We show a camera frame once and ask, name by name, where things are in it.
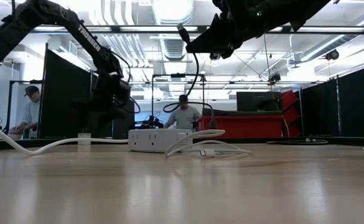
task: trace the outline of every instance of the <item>person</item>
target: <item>person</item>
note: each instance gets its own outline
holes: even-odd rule
[[[187,95],[179,96],[180,106],[169,117],[164,128],[169,128],[176,122],[177,129],[194,130],[194,123],[201,119],[201,115],[197,109],[189,106]]]
[[[34,138],[36,137],[35,130],[38,128],[40,93],[36,86],[28,86],[25,91],[26,94],[24,96],[28,96],[30,102],[24,107],[22,121],[13,128],[13,132],[32,129],[29,137]]]

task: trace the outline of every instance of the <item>cap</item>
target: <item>cap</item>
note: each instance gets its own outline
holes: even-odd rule
[[[32,96],[36,92],[39,92],[38,87],[36,87],[36,86],[28,86],[26,88],[26,94],[24,96]]]
[[[183,102],[188,102],[189,99],[187,98],[187,95],[183,94],[179,96],[179,102],[183,103]]]

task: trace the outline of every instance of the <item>wooden table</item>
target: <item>wooden table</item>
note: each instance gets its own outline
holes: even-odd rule
[[[364,223],[359,147],[240,146],[253,156],[0,151],[0,224]]]

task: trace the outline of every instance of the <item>metal pole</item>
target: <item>metal pole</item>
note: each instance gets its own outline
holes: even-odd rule
[[[14,84],[14,81],[9,82],[9,99],[7,101],[7,116],[6,116],[5,134],[9,133],[9,128],[10,128],[10,114],[11,114],[11,106],[12,106],[13,84]]]
[[[47,52],[49,51],[49,44],[45,45],[45,57],[44,57],[44,73],[42,74],[42,84],[40,86],[40,101],[39,101],[39,119],[38,119],[38,128],[37,128],[37,139],[40,139],[40,125],[42,122],[42,108],[43,108],[43,99],[44,99],[44,90],[45,90],[45,80],[46,80],[46,66],[47,66]]]
[[[337,75],[337,105],[338,105],[338,134],[342,136],[342,117],[341,117],[341,104],[339,99],[339,75]]]
[[[151,78],[151,116],[154,116],[154,77]]]
[[[305,137],[305,131],[304,131],[304,111],[302,107],[302,87],[299,89],[299,104],[301,107],[301,122],[302,122],[302,136]]]

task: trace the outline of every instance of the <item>white plug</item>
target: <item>white plug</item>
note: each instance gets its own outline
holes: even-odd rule
[[[201,154],[201,156],[206,156],[206,157],[215,157],[216,156],[216,152],[213,149],[202,149],[202,150],[200,150],[200,154]]]

